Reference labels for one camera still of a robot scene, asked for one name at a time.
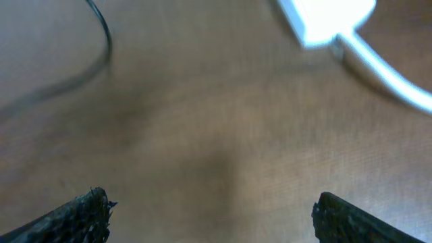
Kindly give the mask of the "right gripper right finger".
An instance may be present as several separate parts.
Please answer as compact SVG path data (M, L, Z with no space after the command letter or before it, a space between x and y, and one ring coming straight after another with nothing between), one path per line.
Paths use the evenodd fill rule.
M320 243L424 243L330 192L321 193L311 217Z

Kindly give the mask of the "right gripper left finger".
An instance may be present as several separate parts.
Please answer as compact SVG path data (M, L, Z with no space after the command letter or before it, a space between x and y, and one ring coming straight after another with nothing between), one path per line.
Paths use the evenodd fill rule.
M110 234L111 210L116 204L108 199L104 189L93 188L87 194L1 235L1 243L105 243Z

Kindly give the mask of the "white power strip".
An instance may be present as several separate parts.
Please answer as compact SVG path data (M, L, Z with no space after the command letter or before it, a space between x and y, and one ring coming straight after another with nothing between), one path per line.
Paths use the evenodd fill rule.
M362 26L376 0L278 0L303 49L328 45L337 34Z

